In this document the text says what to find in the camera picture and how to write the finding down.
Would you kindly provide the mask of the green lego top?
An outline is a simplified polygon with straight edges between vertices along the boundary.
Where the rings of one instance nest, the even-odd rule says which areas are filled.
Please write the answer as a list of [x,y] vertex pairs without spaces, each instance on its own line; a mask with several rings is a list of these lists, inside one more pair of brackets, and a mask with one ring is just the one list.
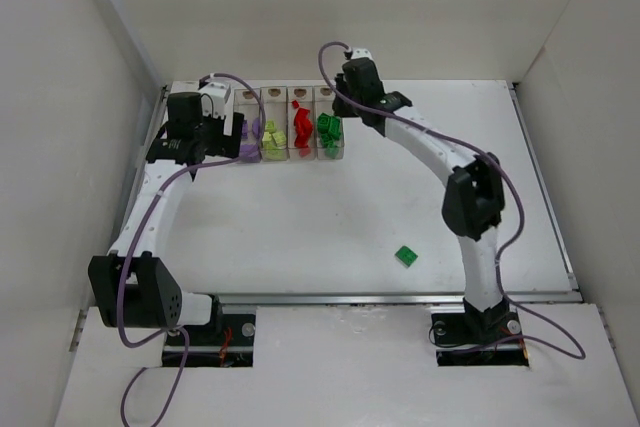
[[339,141],[342,137],[342,123],[339,117],[333,117],[328,134],[335,140]]

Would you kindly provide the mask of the green lego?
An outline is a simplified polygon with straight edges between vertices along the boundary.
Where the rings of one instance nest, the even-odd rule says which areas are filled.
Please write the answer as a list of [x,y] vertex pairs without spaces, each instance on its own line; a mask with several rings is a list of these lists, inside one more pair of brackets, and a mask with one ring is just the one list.
[[339,117],[333,117],[328,134],[335,140],[339,141],[342,137],[342,123]]
[[329,145],[324,149],[324,153],[327,158],[336,159],[339,155],[340,149],[336,145]]
[[320,136],[320,141],[324,148],[328,148],[334,144],[334,139],[329,134],[322,134]]
[[321,113],[317,117],[317,121],[316,121],[316,127],[318,132],[326,133],[331,126],[332,119],[333,117],[331,115],[328,115],[326,113]]

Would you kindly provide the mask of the purple curved lego block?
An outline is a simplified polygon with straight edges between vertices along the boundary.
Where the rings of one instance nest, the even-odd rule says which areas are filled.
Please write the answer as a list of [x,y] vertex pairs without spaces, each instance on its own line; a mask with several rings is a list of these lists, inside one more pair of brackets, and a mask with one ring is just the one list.
[[244,163],[259,163],[261,161],[260,149],[254,144],[243,144],[239,150],[239,161]]

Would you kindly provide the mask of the purple round lego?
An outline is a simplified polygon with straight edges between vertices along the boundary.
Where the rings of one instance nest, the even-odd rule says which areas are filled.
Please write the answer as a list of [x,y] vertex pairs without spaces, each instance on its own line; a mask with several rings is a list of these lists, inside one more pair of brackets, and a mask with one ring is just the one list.
[[259,117],[256,117],[252,122],[252,133],[256,139],[260,138],[261,135],[261,121]]

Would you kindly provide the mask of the red round lego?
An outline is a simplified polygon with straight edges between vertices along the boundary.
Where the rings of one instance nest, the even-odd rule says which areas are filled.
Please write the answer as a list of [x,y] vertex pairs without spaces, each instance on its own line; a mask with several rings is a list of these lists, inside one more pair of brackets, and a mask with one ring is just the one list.
[[302,132],[296,135],[294,146],[297,149],[304,149],[309,146],[309,139],[311,137],[310,133]]

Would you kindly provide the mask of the purple lego stack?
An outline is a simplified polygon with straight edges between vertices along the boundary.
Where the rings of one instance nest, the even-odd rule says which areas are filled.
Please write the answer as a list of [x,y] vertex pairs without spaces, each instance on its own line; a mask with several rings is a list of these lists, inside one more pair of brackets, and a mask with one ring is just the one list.
[[241,139],[248,140],[248,137],[249,137],[249,126],[248,126],[248,122],[244,120],[242,122],[242,127],[241,127]]

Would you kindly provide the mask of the red square lego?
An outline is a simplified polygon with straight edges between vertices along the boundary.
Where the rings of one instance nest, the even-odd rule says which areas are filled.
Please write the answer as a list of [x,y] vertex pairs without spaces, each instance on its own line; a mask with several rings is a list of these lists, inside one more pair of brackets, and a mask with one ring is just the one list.
[[309,109],[306,109],[306,108],[303,108],[303,107],[299,107],[296,110],[296,115],[294,117],[294,121],[295,122],[300,122],[300,121],[302,121],[304,119],[307,119],[308,116],[309,116],[309,113],[310,113]]

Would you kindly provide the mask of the red tall lego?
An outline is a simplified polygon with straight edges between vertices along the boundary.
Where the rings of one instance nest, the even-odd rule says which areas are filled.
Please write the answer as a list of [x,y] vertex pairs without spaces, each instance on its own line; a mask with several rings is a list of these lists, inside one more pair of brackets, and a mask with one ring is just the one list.
[[299,134],[302,132],[307,132],[311,134],[313,132],[313,124],[309,119],[304,119],[300,122],[294,121],[294,128],[295,128],[296,134]]

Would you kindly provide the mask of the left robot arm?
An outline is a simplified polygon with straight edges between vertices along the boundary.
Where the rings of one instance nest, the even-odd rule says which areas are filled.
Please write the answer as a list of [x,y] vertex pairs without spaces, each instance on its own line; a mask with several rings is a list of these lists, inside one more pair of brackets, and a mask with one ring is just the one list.
[[202,326],[215,315],[210,294],[184,291],[163,261],[178,207],[206,157],[240,154],[244,117],[228,103],[231,88],[214,82],[168,96],[167,120],[151,141],[128,220],[88,275],[103,323],[112,328]]

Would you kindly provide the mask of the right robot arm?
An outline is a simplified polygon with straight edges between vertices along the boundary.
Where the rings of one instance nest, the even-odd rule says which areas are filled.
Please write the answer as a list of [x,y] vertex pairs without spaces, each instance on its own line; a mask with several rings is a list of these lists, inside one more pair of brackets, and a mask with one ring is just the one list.
[[340,117],[358,117],[422,162],[445,188],[443,220],[457,236],[465,274],[467,311],[485,313],[503,303],[494,267],[505,206],[499,173],[478,154],[426,133],[426,121],[403,94],[385,92],[373,60],[353,58],[335,77]]

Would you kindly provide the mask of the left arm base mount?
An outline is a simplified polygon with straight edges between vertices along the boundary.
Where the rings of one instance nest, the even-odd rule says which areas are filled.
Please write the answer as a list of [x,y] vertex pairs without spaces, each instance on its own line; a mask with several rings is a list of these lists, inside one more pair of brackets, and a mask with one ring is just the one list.
[[211,322],[186,326],[186,368],[250,368],[254,361],[256,310],[220,308]]

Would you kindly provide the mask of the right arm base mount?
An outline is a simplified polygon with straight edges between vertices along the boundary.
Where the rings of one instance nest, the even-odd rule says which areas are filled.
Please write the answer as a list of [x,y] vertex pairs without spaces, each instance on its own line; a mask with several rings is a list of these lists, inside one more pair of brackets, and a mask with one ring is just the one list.
[[528,367],[529,359],[518,314],[507,315],[486,333],[473,330],[465,312],[431,314],[429,341],[439,367]]

